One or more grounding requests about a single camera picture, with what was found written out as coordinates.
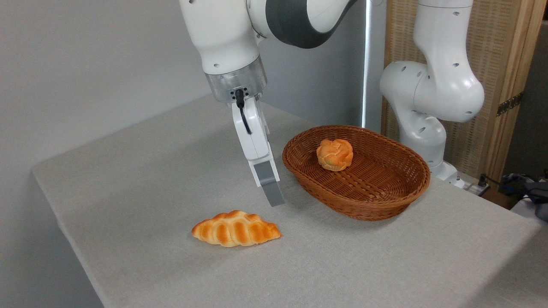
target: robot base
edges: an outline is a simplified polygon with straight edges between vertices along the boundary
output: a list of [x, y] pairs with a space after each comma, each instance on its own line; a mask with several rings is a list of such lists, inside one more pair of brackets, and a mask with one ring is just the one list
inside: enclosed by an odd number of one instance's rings
[[464, 181], [459, 178], [456, 168], [448, 162], [442, 162], [441, 164], [430, 168], [432, 176], [441, 179], [444, 182], [453, 184], [459, 188], [464, 188]]

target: braided bread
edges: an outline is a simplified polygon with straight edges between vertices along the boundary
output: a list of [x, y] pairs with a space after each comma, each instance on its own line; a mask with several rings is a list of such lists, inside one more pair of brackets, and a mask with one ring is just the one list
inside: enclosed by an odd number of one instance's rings
[[343, 139], [322, 140], [316, 149], [318, 163], [327, 170], [342, 171], [350, 166], [354, 153], [350, 142]]
[[192, 228], [192, 235], [200, 241], [224, 247], [251, 246], [282, 236], [276, 224], [241, 210], [220, 213], [202, 221]]

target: brown wicker basket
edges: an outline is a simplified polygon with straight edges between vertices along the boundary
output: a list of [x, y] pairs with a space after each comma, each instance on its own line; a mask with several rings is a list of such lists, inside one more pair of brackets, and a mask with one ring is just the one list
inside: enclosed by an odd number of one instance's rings
[[[332, 172], [318, 164], [323, 139], [346, 139], [352, 164]], [[410, 148], [365, 128], [320, 126], [293, 137], [283, 163], [301, 186], [336, 212], [359, 220], [382, 220], [402, 213], [428, 188], [430, 170]]]

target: metal hinge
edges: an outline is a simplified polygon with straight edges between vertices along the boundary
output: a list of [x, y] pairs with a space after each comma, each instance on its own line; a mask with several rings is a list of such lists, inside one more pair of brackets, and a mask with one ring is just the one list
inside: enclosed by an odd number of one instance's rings
[[505, 114], [508, 110], [516, 107], [521, 103], [521, 97], [523, 96], [523, 92], [519, 93], [518, 95], [514, 96], [511, 99], [508, 99], [504, 101], [502, 104], [499, 105], [499, 109], [496, 112], [496, 116], [500, 116]]

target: woven panel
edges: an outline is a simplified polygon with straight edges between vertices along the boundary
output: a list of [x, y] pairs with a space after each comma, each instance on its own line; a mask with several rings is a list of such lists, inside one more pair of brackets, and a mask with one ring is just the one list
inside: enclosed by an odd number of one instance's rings
[[[391, 0], [388, 5], [386, 63], [411, 60], [426, 63], [421, 51], [413, 42], [413, 27], [417, 1]], [[460, 171], [479, 176], [481, 159], [487, 152], [489, 117], [493, 106], [498, 106], [496, 83], [500, 77], [504, 59], [505, 43], [511, 19], [513, 0], [475, 0], [466, 49], [470, 66], [485, 89], [485, 102], [478, 115], [467, 123], [442, 121], [447, 131], [444, 159]], [[396, 117], [389, 106], [385, 106], [385, 134], [399, 139]]]

